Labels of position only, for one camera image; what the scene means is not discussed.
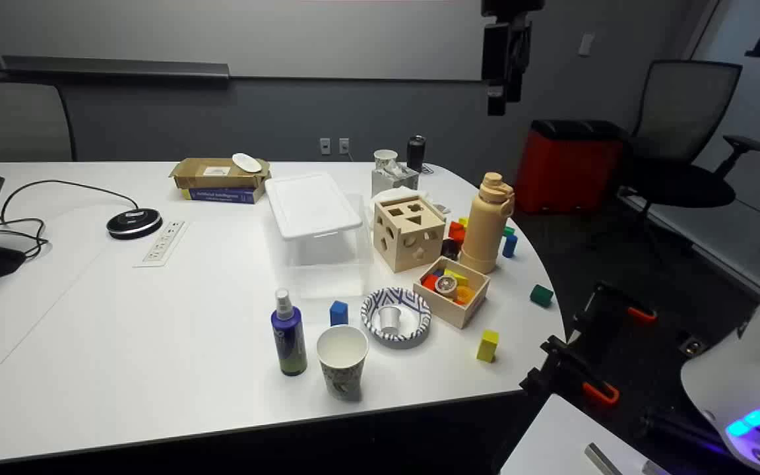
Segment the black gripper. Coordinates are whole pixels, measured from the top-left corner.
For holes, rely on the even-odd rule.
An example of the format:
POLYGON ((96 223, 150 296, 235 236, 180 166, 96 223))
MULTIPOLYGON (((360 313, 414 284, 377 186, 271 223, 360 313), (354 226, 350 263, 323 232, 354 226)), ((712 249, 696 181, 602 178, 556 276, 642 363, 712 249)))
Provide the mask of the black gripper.
POLYGON ((482 30, 480 61, 490 116, 503 116, 507 107, 522 99, 532 38, 527 16, 540 9, 543 0, 480 0, 480 14, 490 16, 490 24, 482 30))

